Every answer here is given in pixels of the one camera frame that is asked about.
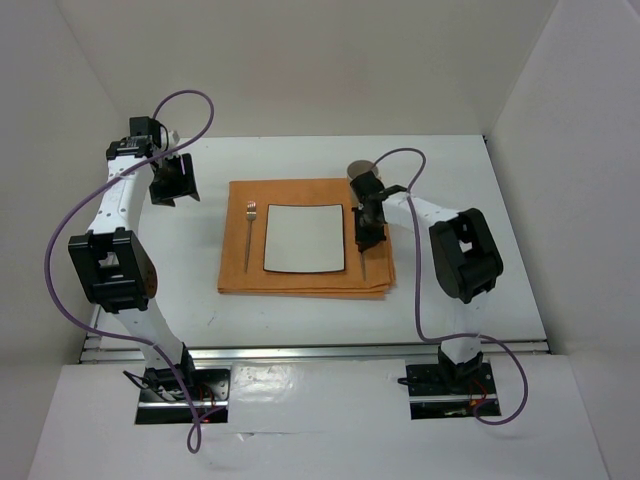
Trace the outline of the silver knife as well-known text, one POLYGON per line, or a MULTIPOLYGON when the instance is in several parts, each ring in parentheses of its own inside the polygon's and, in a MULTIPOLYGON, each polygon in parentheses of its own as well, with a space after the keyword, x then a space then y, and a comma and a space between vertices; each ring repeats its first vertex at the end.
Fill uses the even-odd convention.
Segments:
POLYGON ((362 277, 363 277, 363 280, 366 281, 367 280, 366 252, 360 251, 359 253, 360 253, 360 265, 361 265, 362 277))

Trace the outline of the orange cloth napkin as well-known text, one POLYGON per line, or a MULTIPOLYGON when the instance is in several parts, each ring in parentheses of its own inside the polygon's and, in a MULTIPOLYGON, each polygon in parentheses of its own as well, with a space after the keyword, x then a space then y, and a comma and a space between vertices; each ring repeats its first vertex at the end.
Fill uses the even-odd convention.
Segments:
POLYGON ((395 280, 389 240, 358 250, 346 178, 230 182, 219 292, 377 299, 395 280))

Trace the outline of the beige paper cup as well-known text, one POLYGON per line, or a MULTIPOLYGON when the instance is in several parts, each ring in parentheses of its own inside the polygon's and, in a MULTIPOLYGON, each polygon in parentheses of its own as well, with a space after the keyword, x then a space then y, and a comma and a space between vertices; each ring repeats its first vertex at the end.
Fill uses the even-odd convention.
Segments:
POLYGON ((346 177, 349 182, 352 182, 358 176, 371 171, 374 176, 379 179, 380 173, 378 167, 369 160, 356 160, 351 162, 346 168, 346 177))

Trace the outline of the white square plate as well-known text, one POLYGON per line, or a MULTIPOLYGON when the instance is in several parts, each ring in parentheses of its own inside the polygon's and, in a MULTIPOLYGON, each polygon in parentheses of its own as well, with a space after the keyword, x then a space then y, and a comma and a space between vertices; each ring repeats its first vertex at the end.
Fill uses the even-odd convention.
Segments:
POLYGON ((270 204, 263 269, 282 274, 322 274, 346 268, 341 204, 270 204))

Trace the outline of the silver fork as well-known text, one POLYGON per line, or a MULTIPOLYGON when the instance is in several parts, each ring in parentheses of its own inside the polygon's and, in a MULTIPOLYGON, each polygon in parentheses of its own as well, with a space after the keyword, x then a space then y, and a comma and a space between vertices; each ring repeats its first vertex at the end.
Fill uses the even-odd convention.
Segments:
POLYGON ((256 220, 256 218, 257 218, 257 204, 255 201, 248 201, 246 206, 247 233, 246 233, 245 253, 244 253, 244 272, 245 273, 248 272, 248 268, 249 268, 252 230, 253 230, 253 223, 256 220))

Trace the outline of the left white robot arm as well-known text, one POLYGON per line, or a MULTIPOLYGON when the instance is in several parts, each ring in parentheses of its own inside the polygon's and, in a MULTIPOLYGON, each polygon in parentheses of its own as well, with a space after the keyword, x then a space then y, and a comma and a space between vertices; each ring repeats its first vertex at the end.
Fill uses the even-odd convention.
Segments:
POLYGON ((128 136, 106 150, 116 183, 103 194, 86 233, 70 238, 68 251, 89 302, 113 315, 138 343, 145 359, 140 388, 186 399, 199 377, 155 300, 157 271, 137 235, 144 201, 172 207, 178 198, 199 197, 192 157, 175 152, 178 141, 154 118, 130 118, 128 136))

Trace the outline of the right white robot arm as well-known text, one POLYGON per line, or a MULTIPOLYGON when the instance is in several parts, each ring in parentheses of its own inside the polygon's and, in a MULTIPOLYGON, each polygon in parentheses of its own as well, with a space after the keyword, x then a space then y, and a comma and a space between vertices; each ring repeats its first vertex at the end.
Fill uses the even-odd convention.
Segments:
POLYGON ((452 333, 439 339, 436 379, 448 392, 460 391, 479 371, 483 354, 480 333, 489 292, 504 271, 501 255, 482 212, 457 211, 386 187, 366 172, 350 181, 357 199, 353 208, 355 243, 363 253, 386 240, 385 226, 414 233, 416 280, 422 280, 422 254, 431 249, 435 279, 453 301, 452 333))

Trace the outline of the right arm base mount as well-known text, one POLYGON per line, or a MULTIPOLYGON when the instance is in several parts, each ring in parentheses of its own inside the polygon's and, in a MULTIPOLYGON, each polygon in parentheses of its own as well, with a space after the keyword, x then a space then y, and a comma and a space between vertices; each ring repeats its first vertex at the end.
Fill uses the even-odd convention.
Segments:
POLYGON ((499 417, 501 410, 493 371, 488 362, 468 380, 451 386, 435 364, 407 365, 397 383, 407 389, 412 420, 499 417))

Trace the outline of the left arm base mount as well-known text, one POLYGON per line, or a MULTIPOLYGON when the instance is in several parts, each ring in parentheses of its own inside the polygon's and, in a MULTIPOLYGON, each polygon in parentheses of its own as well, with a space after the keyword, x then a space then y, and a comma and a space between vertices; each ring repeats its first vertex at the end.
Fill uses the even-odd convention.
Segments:
MULTIPOLYGON (((152 386, 143 376, 123 371, 139 389, 136 425, 190 424, 192 414, 183 390, 176 385, 167 390, 152 386)), ((205 368, 192 374, 189 395, 204 424, 224 424, 229 417, 231 368, 205 368)))

